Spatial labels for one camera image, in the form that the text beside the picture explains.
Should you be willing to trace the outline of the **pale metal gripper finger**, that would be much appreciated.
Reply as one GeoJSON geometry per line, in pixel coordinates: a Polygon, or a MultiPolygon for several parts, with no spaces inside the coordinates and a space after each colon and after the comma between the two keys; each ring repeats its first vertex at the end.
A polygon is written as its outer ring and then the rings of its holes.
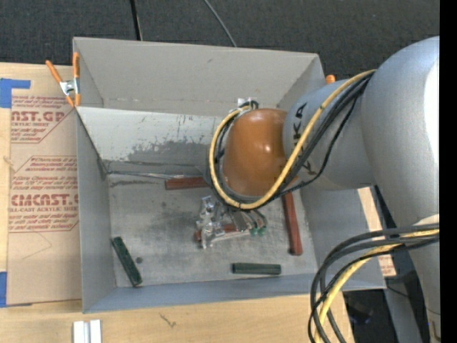
{"type": "Polygon", "coordinates": [[[223,226],[218,229],[203,228],[199,230],[199,247],[206,249],[211,247],[215,242],[234,237],[236,229],[231,226],[223,226]]]}
{"type": "Polygon", "coordinates": [[[219,201],[214,201],[212,196],[203,197],[196,226],[198,228],[219,227],[222,221],[222,211],[223,208],[219,201]]]}

